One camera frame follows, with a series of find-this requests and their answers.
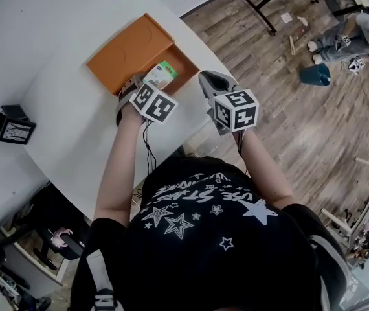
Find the blue bucket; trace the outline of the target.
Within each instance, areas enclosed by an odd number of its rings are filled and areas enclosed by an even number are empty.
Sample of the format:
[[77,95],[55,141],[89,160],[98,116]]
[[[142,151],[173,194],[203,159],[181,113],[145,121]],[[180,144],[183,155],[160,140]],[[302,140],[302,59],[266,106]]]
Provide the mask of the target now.
[[331,82],[330,70],[324,63],[303,68],[299,77],[303,84],[313,86],[328,86]]

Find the person's left forearm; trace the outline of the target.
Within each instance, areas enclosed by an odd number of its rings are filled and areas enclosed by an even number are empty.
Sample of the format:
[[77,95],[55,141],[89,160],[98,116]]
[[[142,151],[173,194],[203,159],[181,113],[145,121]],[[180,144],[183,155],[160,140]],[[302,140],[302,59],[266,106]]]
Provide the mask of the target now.
[[124,106],[98,190],[94,219],[109,218],[128,226],[141,126],[142,115],[133,106]]

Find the black framed lantern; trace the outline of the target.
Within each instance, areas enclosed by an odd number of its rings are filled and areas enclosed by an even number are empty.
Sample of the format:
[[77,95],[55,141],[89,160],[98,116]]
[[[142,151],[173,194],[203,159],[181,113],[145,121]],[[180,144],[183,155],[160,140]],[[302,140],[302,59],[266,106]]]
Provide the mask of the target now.
[[0,106],[0,142],[26,145],[36,126],[19,104]]

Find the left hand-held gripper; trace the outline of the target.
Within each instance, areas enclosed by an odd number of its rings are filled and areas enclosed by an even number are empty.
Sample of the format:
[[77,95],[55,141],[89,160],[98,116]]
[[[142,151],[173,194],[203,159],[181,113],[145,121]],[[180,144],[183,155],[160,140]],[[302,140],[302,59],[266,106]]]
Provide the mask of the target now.
[[132,104],[145,121],[158,124],[164,124],[178,106],[178,102],[173,97],[156,88],[153,84],[143,82],[144,76],[144,73],[136,73],[132,76],[140,82],[140,88],[129,98],[118,102],[115,110],[117,126],[122,120],[122,108],[126,104]]

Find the black office chair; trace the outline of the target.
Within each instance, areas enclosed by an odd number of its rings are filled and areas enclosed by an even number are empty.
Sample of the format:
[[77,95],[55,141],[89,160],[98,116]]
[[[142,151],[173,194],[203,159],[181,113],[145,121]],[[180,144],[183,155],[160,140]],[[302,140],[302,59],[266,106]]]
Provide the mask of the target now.
[[[30,205],[28,214],[16,220],[17,230],[10,236],[0,239],[0,267],[6,260],[5,248],[34,231],[43,243],[40,249],[34,248],[33,252],[48,268],[57,269],[48,258],[49,251],[58,253],[67,260],[79,258],[84,250],[89,230],[89,224],[82,212],[51,182],[35,193]],[[61,227],[73,232],[71,235],[61,236],[68,244],[66,248],[57,248],[50,241],[52,234]]]

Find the green and white packet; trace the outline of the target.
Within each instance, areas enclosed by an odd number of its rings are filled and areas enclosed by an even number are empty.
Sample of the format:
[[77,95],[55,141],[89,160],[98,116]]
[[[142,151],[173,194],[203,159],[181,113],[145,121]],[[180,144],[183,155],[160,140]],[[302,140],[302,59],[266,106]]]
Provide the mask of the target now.
[[154,66],[143,78],[143,82],[151,83],[156,88],[162,90],[170,84],[178,76],[176,70],[166,61],[163,60]]

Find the pink strapped pouch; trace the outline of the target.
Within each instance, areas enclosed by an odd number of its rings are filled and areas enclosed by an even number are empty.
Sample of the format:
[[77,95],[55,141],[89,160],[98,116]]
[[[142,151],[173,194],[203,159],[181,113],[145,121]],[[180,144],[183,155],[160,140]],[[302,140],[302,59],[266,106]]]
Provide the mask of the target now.
[[62,235],[71,235],[72,233],[70,229],[61,227],[52,234],[50,241],[57,248],[66,248],[68,244],[64,241]]

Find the person's left hand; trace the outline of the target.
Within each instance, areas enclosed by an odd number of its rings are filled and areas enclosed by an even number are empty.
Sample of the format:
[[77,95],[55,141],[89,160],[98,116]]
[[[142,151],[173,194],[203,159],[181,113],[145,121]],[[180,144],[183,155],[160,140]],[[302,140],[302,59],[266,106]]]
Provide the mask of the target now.
[[129,98],[132,93],[136,93],[140,88],[140,82],[137,81],[135,78],[131,78],[128,80],[123,88],[121,89],[118,97],[119,101],[122,102],[125,98]]

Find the person's right forearm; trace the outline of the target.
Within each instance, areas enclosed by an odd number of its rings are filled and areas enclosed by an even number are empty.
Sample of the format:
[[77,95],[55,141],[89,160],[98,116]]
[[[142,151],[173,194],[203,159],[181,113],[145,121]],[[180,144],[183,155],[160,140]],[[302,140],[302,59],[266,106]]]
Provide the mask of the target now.
[[284,173],[254,130],[249,128],[243,133],[234,132],[232,135],[258,194],[279,209],[296,203]]

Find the orange box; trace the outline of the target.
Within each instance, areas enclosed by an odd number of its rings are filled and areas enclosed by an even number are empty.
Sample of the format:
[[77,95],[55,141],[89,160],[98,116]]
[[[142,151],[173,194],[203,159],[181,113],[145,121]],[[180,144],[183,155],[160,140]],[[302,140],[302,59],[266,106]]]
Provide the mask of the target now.
[[177,72],[175,80],[166,86],[169,95],[199,72],[174,38],[145,13],[109,40],[87,66],[110,93],[118,95],[134,74],[147,73],[164,60]]

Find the person's black star-print shirt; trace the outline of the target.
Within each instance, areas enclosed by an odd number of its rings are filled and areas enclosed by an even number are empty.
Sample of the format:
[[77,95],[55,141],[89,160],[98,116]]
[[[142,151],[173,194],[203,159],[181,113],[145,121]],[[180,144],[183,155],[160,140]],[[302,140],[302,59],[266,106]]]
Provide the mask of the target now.
[[278,209],[220,159],[174,158],[146,179],[128,225],[97,218],[71,311],[336,311],[350,281],[337,241],[308,207]]

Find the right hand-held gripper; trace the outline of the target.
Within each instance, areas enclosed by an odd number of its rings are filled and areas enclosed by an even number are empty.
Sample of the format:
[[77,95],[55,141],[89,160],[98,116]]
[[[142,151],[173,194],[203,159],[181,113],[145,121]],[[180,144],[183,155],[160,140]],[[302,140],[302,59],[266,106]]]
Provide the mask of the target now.
[[[235,79],[219,72],[201,71],[198,80],[205,98],[213,97],[208,115],[220,135],[257,125],[260,105],[250,89],[238,91]],[[214,96],[216,91],[228,93]]]

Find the white wooden frame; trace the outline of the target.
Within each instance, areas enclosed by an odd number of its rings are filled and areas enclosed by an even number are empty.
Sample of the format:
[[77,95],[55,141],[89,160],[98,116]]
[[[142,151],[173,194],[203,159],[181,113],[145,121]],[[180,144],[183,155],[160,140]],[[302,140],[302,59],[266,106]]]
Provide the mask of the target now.
[[[360,157],[355,157],[354,161],[369,166],[369,161]],[[353,248],[355,241],[363,231],[369,230],[369,197],[360,209],[352,213],[350,223],[346,218],[342,219],[325,208],[322,208],[320,211],[329,219],[329,224],[326,226],[328,231],[348,249]]]

